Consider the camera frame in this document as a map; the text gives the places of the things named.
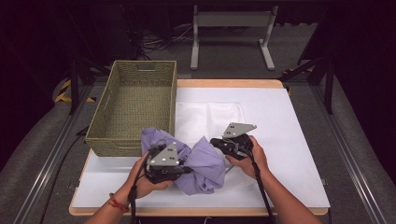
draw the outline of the lavender fabric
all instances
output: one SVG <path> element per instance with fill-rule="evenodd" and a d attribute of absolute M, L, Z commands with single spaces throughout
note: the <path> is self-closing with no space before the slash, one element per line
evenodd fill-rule
<path fill-rule="evenodd" d="M 175 184 L 187 195 L 197 193 L 210 194 L 214 189 L 220 189 L 224 185 L 225 162 L 205 137 L 202 137 L 195 146 L 190 149 L 186 144 L 178 141 L 170 133 L 156 128 L 147 128 L 142 132 L 142 152 L 146 153 L 149 148 L 165 140 L 177 143 L 177 154 L 184 161 L 184 165 L 193 171 L 182 175 Z"/>

